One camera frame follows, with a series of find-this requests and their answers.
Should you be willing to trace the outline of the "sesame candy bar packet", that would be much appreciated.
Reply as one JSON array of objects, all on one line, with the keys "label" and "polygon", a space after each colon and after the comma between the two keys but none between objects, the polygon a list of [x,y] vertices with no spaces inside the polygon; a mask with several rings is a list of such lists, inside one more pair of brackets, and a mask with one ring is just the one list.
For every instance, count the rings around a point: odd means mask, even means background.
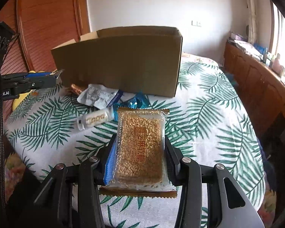
[{"label": "sesame candy bar packet", "polygon": [[165,159],[168,109],[119,108],[113,179],[100,194],[116,197],[176,198]]}]

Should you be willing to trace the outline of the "white cake snack packet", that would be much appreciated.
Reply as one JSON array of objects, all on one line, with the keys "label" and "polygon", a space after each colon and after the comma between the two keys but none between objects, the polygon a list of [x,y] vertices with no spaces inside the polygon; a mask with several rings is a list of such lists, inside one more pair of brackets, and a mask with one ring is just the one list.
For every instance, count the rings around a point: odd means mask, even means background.
[{"label": "white cake snack packet", "polygon": [[102,123],[112,121],[114,119],[114,111],[112,107],[93,111],[85,114],[77,119],[77,126],[80,131],[92,128]]}]

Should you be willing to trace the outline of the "white blue foil snack pouch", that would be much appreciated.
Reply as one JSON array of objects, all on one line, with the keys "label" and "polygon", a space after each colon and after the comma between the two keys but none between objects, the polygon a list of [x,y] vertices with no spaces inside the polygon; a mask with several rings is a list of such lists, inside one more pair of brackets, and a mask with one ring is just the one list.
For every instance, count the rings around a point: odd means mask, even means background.
[{"label": "white blue foil snack pouch", "polygon": [[78,96],[77,101],[82,105],[102,110],[117,103],[123,93],[120,89],[110,89],[102,84],[89,84]]}]

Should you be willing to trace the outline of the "yellow plush toy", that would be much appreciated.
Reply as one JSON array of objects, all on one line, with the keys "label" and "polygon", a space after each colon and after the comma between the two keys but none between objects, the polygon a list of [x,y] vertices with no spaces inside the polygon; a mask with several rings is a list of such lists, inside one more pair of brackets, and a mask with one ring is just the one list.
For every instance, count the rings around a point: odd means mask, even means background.
[{"label": "yellow plush toy", "polygon": [[21,104],[22,101],[24,101],[24,99],[32,92],[26,92],[24,94],[20,94],[19,97],[17,99],[15,99],[12,103],[12,111],[14,112],[16,110],[16,108]]}]

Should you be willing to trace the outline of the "copper foil candy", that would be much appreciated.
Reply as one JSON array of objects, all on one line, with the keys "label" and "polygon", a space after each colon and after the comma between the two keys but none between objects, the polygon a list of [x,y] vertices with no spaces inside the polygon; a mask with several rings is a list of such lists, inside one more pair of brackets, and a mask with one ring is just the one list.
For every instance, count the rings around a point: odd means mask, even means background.
[{"label": "copper foil candy", "polygon": [[86,86],[78,86],[76,84],[71,84],[69,89],[73,94],[79,96],[80,94],[83,93],[84,90],[87,89],[87,87]]}]

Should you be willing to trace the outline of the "palm leaf print bedsheet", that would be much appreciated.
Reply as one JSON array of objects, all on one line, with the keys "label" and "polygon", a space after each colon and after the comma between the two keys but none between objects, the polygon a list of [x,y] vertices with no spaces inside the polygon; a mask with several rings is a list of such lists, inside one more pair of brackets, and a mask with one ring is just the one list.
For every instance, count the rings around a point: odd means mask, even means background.
[{"label": "palm leaf print bedsheet", "polygon": [[[165,132],[171,144],[202,165],[225,165],[270,226],[274,182],[266,178],[267,161],[244,105],[218,63],[184,54],[175,97],[148,100],[152,109],[170,110]],[[95,155],[116,133],[116,121],[78,130],[76,119],[91,110],[58,83],[30,93],[18,105],[6,121],[6,137],[42,180],[59,162],[78,164]]]}]

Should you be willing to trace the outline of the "teal foil candy wrapper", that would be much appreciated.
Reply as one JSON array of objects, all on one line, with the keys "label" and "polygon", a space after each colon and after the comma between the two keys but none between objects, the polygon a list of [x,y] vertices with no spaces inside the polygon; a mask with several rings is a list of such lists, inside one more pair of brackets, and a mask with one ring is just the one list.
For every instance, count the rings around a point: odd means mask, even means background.
[{"label": "teal foil candy wrapper", "polygon": [[149,99],[143,93],[137,93],[131,99],[123,101],[121,103],[113,104],[113,108],[118,110],[120,107],[130,108],[130,109],[145,109],[149,107]]}]

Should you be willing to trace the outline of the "brown cardboard box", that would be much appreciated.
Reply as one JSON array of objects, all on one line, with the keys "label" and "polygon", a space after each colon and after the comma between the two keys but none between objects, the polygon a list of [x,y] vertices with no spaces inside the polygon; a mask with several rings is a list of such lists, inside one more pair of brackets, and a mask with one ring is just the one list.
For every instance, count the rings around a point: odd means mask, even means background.
[{"label": "brown cardboard box", "polygon": [[101,29],[51,50],[65,86],[107,88],[174,97],[183,36],[175,27],[129,26]]}]

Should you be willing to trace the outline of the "wooden sideboard cabinet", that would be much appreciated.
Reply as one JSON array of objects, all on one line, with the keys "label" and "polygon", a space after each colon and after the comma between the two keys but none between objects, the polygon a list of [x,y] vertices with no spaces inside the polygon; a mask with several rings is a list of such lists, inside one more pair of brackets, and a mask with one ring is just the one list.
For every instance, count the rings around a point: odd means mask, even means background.
[{"label": "wooden sideboard cabinet", "polygon": [[285,85],[280,77],[230,42],[223,56],[223,68],[237,83],[257,137],[264,142],[277,137],[285,145]]}]

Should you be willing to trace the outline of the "pink bottle on sideboard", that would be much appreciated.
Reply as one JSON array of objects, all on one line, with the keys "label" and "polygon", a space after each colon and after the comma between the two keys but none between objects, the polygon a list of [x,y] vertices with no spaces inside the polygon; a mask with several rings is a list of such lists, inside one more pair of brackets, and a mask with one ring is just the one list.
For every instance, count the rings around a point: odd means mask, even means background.
[{"label": "pink bottle on sideboard", "polygon": [[279,53],[277,53],[276,58],[274,59],[273,65],[272,65],[272,70],[278,75],[281,75],[281,72],[283,70],[283,66],[280,64],[279,60],[280,60],[281,55]]}]

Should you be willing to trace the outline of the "beige curtain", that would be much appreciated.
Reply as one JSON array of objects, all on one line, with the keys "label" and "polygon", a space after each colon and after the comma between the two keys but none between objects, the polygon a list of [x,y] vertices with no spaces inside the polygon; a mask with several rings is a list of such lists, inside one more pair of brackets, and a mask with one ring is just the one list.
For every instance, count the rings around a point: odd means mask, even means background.
[{"label": "beige curtain", "polygon": [[257,0],[246,0],[249,10],[249,32],[248,42],[254,44],[257,42]]}]

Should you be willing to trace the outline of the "white wall switch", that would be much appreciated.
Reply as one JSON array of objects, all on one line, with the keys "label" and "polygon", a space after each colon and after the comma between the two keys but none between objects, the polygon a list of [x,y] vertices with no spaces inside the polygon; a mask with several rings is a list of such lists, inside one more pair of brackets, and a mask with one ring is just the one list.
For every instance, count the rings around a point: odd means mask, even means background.
[{"label": "white wall switch", "polygon": [[197,26],[197,27],[201,27],[202,23],[199,21],[192,21],[192,26]]}]

